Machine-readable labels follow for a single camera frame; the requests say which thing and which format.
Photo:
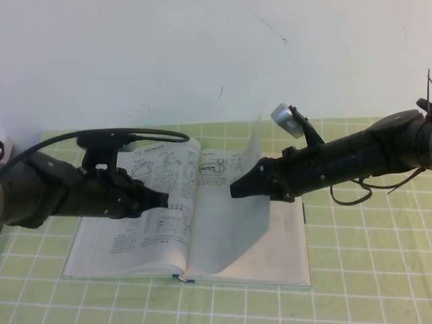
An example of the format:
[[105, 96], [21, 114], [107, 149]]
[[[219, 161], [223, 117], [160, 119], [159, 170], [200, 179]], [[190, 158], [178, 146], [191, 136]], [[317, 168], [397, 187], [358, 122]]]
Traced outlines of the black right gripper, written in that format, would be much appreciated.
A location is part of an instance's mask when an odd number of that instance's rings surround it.
[[278, 158], [263, 157], [230, 185], [232, 198], [269, 196], [292, 202], [303, 194], [329, 186], [329, 144], [300, 150], [289, 147]]

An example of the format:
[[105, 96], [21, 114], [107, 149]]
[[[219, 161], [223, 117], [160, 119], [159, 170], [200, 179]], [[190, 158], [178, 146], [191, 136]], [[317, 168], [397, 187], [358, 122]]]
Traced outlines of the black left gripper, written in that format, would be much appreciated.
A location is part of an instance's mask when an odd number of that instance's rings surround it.
[[132, 179], [123, 168], [96, 169], [80, 174], [63, 200], [65, 216], [137, 218], [143, 212], [168, 207], [168, 193]]

